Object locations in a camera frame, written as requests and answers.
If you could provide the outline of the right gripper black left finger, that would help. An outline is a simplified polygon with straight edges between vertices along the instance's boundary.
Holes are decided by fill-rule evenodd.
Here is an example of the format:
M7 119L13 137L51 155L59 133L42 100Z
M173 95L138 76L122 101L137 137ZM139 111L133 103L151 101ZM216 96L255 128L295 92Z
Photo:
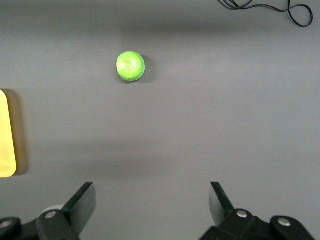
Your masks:
M96 188L84 183L60 209L49 209L36 220L41 240L78 240L96 208Z

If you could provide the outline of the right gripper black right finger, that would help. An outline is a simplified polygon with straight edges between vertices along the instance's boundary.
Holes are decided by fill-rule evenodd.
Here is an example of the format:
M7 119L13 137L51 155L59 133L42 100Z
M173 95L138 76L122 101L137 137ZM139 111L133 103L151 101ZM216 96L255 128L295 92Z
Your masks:
M274 240L270 224L234 208L219 182L211 182L209 210L214 222L202 240Z

